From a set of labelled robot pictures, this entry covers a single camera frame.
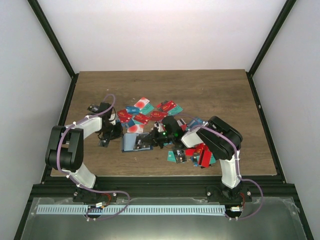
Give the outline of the blue leather card holder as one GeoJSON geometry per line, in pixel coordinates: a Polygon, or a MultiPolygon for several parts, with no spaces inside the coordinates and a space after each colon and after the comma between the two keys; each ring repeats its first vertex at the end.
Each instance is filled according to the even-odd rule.
{"type": "Polygon", "coordinates": [[[148,135],[144,133],[125,133],[122,137],[121,151],[125,152],[139,152],[151,151],[153,147],[147,143],[143,143],[142,139],[148,135]]]}

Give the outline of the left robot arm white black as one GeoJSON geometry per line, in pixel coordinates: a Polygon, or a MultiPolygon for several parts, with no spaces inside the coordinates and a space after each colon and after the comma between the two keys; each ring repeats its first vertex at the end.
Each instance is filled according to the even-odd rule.
{"type": "Polygon", "coordinates": [[[111,140],[123,136],[123,127],[112,104],[92,104],[88,110],[89,114],[82,120],[52,128],[45,163],[74,180],[79,188],[86,188],[85,197],[91,202],[97,202],[102,196],[102,189],[95,185],[96,175],[84,164],[84,140],[97,134],[98,146],[106,148],[111,140]]]}

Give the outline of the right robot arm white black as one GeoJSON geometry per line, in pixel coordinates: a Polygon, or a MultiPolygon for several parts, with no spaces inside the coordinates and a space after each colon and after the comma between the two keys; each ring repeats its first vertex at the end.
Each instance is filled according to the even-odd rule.
{"type": "Polygon", "coordinates": [[[222,172],[220,191],[229,202],[240,196],[241,174],[239,171],[239,154],[242,135],[218,116],[196,125],[183,127],[174,116],[163,118],[160,126],[155,126],[142,142],[153,147],[163,148],[172,143],[176,150],[186,155],[186,150],[200,150],[198,165],[206,167],[205,152],[210,152],[220,161],[222,172]]]}

